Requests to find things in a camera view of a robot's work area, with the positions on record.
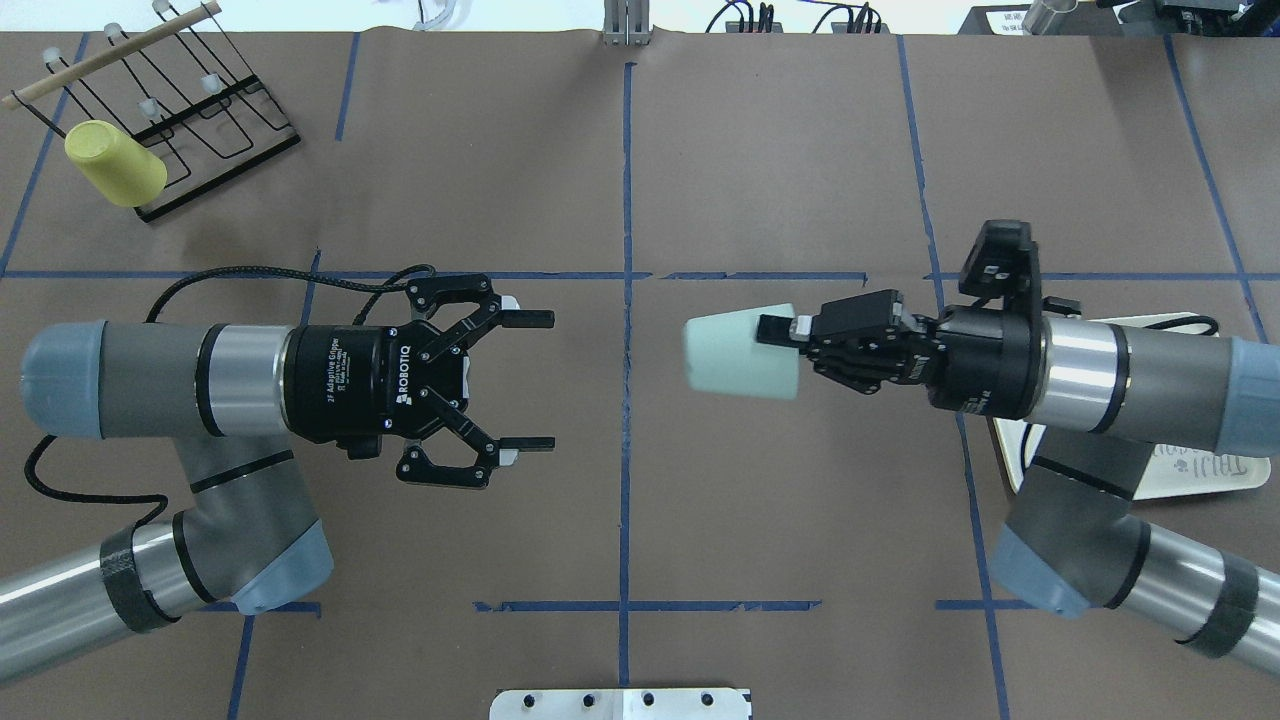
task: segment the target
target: metal plate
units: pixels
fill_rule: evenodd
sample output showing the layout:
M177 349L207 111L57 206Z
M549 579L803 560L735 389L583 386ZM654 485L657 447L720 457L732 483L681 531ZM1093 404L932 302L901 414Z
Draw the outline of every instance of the metal plate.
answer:
M751 691L733 688L506 691L489 720L750 720Z

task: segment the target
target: blue tape line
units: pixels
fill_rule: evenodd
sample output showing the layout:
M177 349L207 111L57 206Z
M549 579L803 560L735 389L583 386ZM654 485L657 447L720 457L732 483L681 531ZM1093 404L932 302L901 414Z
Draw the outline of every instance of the blue tape line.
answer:
M631 684L631 73L622 69L622 488L618 502L618 687Z
M365 279L385 279L392 275L394 270L329 270L325 274L332 278L343 278L348 281L365 281ZM483 272L495 281L625 281L626 273L609 273L609 272L571 272L571 273L544 273L538 270L440 270L442 277L453 275L470 275L472 273ZM653 275L653 273L631 273L632 279L644 279Z
M15 279L96 279L96 281L114 281L114 279L129 279L129 281L146 281L146 279L174 279L184 278L189 274L197 273L200 270L9 270L5 273L8 278ZM325 275L330 278L342 278L348 281L361 281L361 279L387 279L392 275L394 270L326 270ZM440 275L467 275L471 270L448 270L440 272ZM621 281L626 279L625 273L540 273L540 272L495 272L484 273L495 281ZM653 273L631 273L632 279L646 279L653 277ZM220 275L218 279L280 279L275 275Z
M987 620L987 644L991 648L991 671L996 679L996 705L1001 720L1009 720L1009 693L1005 689L1005 661L1000 655L1000 633L996 629L996 607L991 598L991 574L987 570L987 547L982 538L982 514L978 511L978 486L973 479L973 459L969 455L969 432L964 427L964 415L955 414L956 428L960 430L960 450L964 452L964 482L969 491L969 527L973 533L973 550L978 559L978 585L982 588L983 615Z
M934 610L1036 610L1025 600L940 600L933 603Z
M867 273L671 273L664 281L860 281L863 286L870 279Z
M920 131L915 124L915 100L911 99L911 72L906 67L906 40L899 35L897 64L902 69L902 97L906 100L906 124L911 129L911 155L915 159L915 186L920 193L920 217L924 220L924 234L929 238L929 268L933 274L933 296L942 311L942 268L938 261L938 243L933 237L933 218L929 217L929 204L924 200L924 156L920 154Z
M320 270L320 249L316 249L316 254L311 258L311 272ZM316 296L316 283L307 281L307 293L302 296L302 322L300 325L305 325L311 322L311 301Z
M76 60L72 64L81 61L86 47L88 47L87 32L81 35L81 44L76 49ZM68 95L69 92L64 88L61 96L58 99L58 106L54 108L54 117L49 119L55 126L61 119L63 110L67 108ZM40 181L40 170L45 167L45 158L49 156L49 147L52 143L54 131L49 128L45 131L45 141L40 145L40 152L36 155L36 165L31 169L31 178L27 179L27 190L22 193L22 202L18 204L18 213L13 217L13 225L9 228L9 241L5 242L4 252L0 254L0 278L6 277L9 259L13 258L13 249L18 245L18 233L22 232L22 222L27 218L27 208L31 205L32 195L36 193L36 182Z
M808 612L820 600L636 600L632 612Z
M906 122L911 129L911 154L915 158L915 182L920 193L920 215L924 219L924 233L929 238L929 268L933 275L933 295L938 313L943 307L942 266L938 259L938 245L933 234L933 220L929 205L924 199L924 159L920 152L920 133L915 124L915 102L911 99L911 73L908 69L906 41L897 36L897 58L902 69L902 96L906 100ZM991 651L991 673L996 684L996 706L1001 720L1009 720L1009 696L1005 691L1005 662L1000 655L1000 634L996 630L996 612L991 607L991 578L987 573L987 550L982 539L982 516L978 512L978 491L973 480L973 464L969 457L969 436L964 428L964 418L956 413L956 427L960 429L960 448L964 451L964 475L969 491L969 524L973 532L974 555L978 559L978 583L982 587L983 614L987 619L987 646Z
M472 602L476 612L617 612L613 600L517 600L489 605Z
M933 274L924 275L924 279L933 279ZM941 273L943 281L957 281L960 273ZM1215 282L1238 281L1242 275L1236 273L1041 273L1041 279L1046 281L1166 281L1166 282ZM1249 279L1277 281L1280 273L1257 273L1244 275Z
M234 602L211 602L200 609L201 612L239 612ZM275 610L269 610L268 612L306 612L315 615L316 619L320 618L320 603L319 602L285 602L284 605L276 607Z
M1258 315L1258 305L1253 300L1253 288L1244 277L1244 260L1240 258L1240 249L1235 245L1235 233L1231 232L1231 223L1226 219L1226 210L1222 208L1222 196L1217 191L1217 181L1213 179L1213 170L1208 167L1208 156L1204 155L1204 145L1201 142L1199 129L1196 127L1196 118L1192 115L1190 102L1187 101L1187 88L1183 86L1183 73L1178 68L1178 54L1174 53L1174 38L1165 36L1165 55L1169 58L1169 69L1174 74L1174 90L1178 91L1178 102L1183 106L1183 118L1187 119L1187 129L1192 135L1192 146L1196 149L1196 158L1199 159L1201 170L1204 173L1204 182L1208 184L1210 199L1213 200L1213 213L1217 214L1217 224L1222 228L1222 237L1226 238L1226 247L1231 252L1231 263L1235 265L1236 275L1240 275L1240 290L1244 292L1244 301L1249 305L1249 315L1253 316L1253 328L1258 333L1258 340L1267 341L1267 331L1262 327L1262 318Z
M253 616L244 616L244 629L241 630L241 651L236 659L236 679L232 682L232 700L227 703L227 720L239 715L239 698L244 691L244 673L248 670L248 648L253 644Z
M338 128L333 132L333 138L342 142L342 133L347 129L347 104L351 102L351 85L356 79L356 56L360 54L360 33L351 33L351 55L347 58L347 83L342 86L342 108L338 109Z
M612 600L518 600L472 602L476 612L617 612ZM808 612L820 600L632 600L628 612Z

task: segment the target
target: light green foam block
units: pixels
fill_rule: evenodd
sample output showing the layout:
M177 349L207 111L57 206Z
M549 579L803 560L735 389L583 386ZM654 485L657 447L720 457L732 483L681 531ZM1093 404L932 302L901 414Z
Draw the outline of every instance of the light green foam block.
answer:
M703 392L795 400L800 354L755 342L760 315L795 318L790 302L694 318L685 323L685 378Z

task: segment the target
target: black tape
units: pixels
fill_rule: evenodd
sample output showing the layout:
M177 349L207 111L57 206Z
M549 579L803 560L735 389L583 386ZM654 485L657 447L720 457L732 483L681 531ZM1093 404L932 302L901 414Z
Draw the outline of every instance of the black tape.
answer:
M225 327L227 323L209 328L209 332L205 333L205 341L200 343L200 355L196 356L196 407L200 410L200 421L205 424L205 429L214 437L225 436L218 429L218 421L214 420L214 409L209 402L209 363L212 360L214 342L218 341L218 334Z
M134 633L146 633L177 623L164 614L151 593L142 587L138 565L133 557L133 525L108 536L99 548L102 585L111 607Z
M1257 565L1236 555L1224 552L1222 587L1217 592L1213 610L1204 620L1204 626L1196 630L1194 635L1176 642L1206 657L1224 657L1235 650L1244 633L1249 632L1257 606Z
M196 482L191 483L191 492L195 493L195 495L200 495L201 492L205 492L209 488L215 488L215 487L218 487L218 486L220 486L223 483L229 483L229 482L234 480L236 478L243 478L244 475L252 475L253 473L257 473L259 470L265 470L265 469L270 468L271 465L279 465L280 462L284 462L284 461L288 461L288 460L293 460L293 451L292 450L282 450L280 452L276 452L275 455L268 455L266 457L259 457L257 460L255 460L252 462L246 462L243 465L237 465L236 468L232 468L230 470L223 470L221 473L218 473L216 475L210 475L210 477L207 477L207 478L205 478L202 480L196 480Z
M1147 552L1151 551L1151 523L1140 520L1142 529L1138 530L1138 548L1133 553L1133 564L1129 565L1129 574L1125 575L1124 583L1120 584L1120 589L1116 591L1115 597L1107 601L1105 607L1107 610L1115 610L1120 607L1120 603L1129 597L1133 592L1133 585L1138 582L1138 575L1142 574L1142 566L1147 562Z
M1120 415L1120 407L1124 406L1125 392L1129 389L1129 338L1125 337L1124 328L1120 325L1107 327L1111 328L1111 334L1116 340L1116 384L1111 387L1111 400L1107 402L1107 411L1102 414L1098 424L1089 430L1091 433L1105 433L1111 429L1111 424Z
M182 565L182 574L187 577L187 584L191 589L196 591L200 600L205 602L218 602L214 593L209 592L205 583L200 582L200 575L196 574L196 564L191 561L191 551L187 550L187 533L182 529L182 515L186 510L180 510L173 516L173 544L174 550L178 551L178 562Z

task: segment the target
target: yellow cup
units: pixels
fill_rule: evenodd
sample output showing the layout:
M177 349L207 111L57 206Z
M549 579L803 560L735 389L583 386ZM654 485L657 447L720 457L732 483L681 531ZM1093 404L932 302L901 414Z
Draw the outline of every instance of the yellow cup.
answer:
M169 181L164 160L111 123L84 120L67 133L63 149L99 192L120 208L151 202Z

